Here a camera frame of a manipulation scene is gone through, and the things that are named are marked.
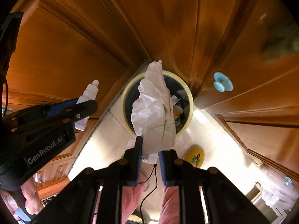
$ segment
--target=plastic bottle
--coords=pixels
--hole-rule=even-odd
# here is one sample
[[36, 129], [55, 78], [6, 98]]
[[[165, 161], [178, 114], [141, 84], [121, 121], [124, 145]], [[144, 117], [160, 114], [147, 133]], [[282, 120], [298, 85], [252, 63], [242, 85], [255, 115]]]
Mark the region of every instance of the plastic bottle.
[[[91, 99], [95, 100], [95, 98], [97, 96], [97, 93], [99, 91], [98, 85], [99, 85], [98, 80], [94, 80], [92, 82], [92, 84], [89, 84], [87, 86], [87, 88], [85, 89], [83, 95], [79, 97], [79, 99], [77, 101], [77, 104], [88, 101], [88, 100], [91, 100]], [[78, 130], [85, 130], [88, 119], [89, 119], [89, 116], [84, 118], [84, 119], [81, 119], [81, 120], [77, 121], [75, 123], [75, 128], [78, 129]]]

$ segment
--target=floor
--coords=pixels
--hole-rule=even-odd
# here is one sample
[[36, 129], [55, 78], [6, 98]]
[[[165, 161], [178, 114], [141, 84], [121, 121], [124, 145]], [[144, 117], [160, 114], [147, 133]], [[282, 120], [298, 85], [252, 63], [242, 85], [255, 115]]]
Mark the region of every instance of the floor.
[[[69, 179], [72, 180], [86, 167], [101, 169], [120, 159], [125, 150], [134, 146], [134, 135], [124, 128], [125, 118], [121, 97], [113, 104], [95, 129], [76, 160]], [[217, 167], [243, 194], [247, 194], [258, 181], [258, 169], [249, 157], [243, 154], [237, 143], [205, 111], [194, 107], [192, 121], [188, 129], [176, 139], [174, 149], [178, 157], [194, 144], [205, 151], [201, 168]], [[141, 172], [149, 176], [152, 165], [142, 164]], [[158, 188], [143, 203], [143, 210], [152, 220], [159, 220], [163, 198], [163, 183], [160, 167], [157, 167]], [[145, 197], [155, 187], [155, 178]]]

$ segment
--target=white plastic bag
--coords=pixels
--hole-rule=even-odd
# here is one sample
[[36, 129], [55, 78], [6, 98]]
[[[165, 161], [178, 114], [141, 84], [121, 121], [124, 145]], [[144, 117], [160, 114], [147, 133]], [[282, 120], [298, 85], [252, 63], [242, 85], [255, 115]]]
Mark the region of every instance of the white plastic bag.
[[262, 199], [267, 206], [279, 206], [284, 210], [290, 210], [299, 197], [291, 183], [263, 164], [259, 165], [261, 172], [260, 184], [262, 187]]
[[162, 61], [152, 62], [138, 86], [139, 98], [133, 103], [131, 120], [137, 136], [142, 136], [142, 157], [154, 164], [161, 150], [170, 150], [175, 141], [175, 123], [166, 87]]

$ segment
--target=blue knob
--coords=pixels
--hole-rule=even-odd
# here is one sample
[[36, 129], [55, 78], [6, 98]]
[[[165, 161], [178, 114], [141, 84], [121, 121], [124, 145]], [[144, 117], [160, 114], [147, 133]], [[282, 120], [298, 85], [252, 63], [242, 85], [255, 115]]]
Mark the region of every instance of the blue knob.
[[292, 180], [290, 179], [290, 177], [285, 176], [284, 179], [285, 179], [285, 185], [288, 185], [288, 184], [292, 183]]
[[214, 79], [213, 85], [217, 91], [223, 93], [224, 91], [232, 91], [234, 89], [231, 80], [221, 72], [214, 73]]
[[222, 93], [225, 91], [225, 87], [221, 82], [214, 82], [213, 85], [217, 91], [222, 92]]

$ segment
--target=skin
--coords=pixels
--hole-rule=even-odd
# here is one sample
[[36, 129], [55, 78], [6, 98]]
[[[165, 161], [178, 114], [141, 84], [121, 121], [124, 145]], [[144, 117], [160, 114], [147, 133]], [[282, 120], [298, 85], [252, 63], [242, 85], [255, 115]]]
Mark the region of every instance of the skin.
[[[34, 215], [40, 213], [40, 211], [43, 209], [42, 201], [40, 200], [38, 196], [38, 192], [36, 189], [35, 181], [33, 177], [28, 179], [22, 186], [21, 186], [22, 192], [24, 197], [26, 198], [25, 201], [25, 207], [29, 214]], [[17, 203], [13, 199], [13, 197], [9, 194], [9, 192], [5, 190], [0, 190], [0, 195], [13, 215], [13, 217], [19, 221], [20, 218], [15, 214], [15, 210], [18, 208]]]

